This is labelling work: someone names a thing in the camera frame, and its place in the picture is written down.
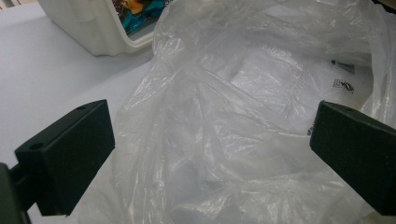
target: plastic bag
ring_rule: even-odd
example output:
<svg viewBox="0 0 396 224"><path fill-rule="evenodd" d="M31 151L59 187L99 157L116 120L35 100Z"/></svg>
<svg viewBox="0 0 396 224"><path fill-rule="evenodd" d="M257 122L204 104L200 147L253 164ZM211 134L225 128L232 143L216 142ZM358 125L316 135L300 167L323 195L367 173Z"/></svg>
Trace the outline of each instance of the plastic bag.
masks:
<svg viewBox="0 0 396 224"><path fill-rule="evenodd" d="M393 223L309 147L318 102L395 127L396 20L369 1L175 1L80 223Z"/></svg>

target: white surface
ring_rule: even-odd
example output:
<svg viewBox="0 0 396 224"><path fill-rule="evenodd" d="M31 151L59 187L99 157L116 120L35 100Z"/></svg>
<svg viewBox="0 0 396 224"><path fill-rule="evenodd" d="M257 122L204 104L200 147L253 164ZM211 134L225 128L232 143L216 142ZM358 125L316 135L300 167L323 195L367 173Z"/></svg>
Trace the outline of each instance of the white surface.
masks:
<svg viewBox="0 0 396 224"><path fill-rule="evenodd" d="M133 53L150 45L150 32L132 40L111 0L38 0L47 16L94 55Z"/></svg>
<svg viewBox="0 0 396 224"><path fill-rule="evenodd" d="M0 162L8 167L19 145L79 105L107 99L114 120L152 57L151 48L92 56L37 3L0 11L0 44ZM30 214L34 224L64 223L35 207Z"/></svg>

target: black mount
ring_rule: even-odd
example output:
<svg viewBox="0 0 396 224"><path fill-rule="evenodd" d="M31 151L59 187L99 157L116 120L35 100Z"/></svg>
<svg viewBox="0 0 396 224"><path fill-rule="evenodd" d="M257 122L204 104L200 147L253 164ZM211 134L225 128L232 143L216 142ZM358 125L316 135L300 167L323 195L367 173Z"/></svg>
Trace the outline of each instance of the black mount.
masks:
<svg viewBox="0 0 396 224"><path fill-rule="evenodd" d="M106 100L57 120L15 150L19 164L0 163L0 223L30 223L34 203L43 216L70 215L114 147Z"/></svg>

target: transparent plastic sheet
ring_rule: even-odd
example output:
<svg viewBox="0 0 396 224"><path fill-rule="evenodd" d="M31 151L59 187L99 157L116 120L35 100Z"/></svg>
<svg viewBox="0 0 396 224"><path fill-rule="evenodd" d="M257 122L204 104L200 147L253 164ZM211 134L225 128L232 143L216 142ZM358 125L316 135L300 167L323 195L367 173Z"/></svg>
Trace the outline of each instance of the transparent plastic sheet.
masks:
<svg viewBox="0 0 396 224"><path fill-rule="evenodd" d="M395 223L309 147L318 102L396 127L395 17L370 1L175 1L80 223Z"/></svg>

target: wrinkled plastic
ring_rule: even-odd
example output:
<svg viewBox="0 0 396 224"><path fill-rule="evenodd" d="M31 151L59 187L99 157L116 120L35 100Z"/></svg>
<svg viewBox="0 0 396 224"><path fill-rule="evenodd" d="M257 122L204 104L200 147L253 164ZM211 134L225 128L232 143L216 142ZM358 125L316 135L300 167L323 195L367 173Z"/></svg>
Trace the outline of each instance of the wrinkled plastic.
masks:
<svg viewBox="0 0 396 224"><path fill-rule="evenodd" d="M395 21L365 0L175 1L79 222L394 223L309 131L323 99L396 127Z"/></svg>

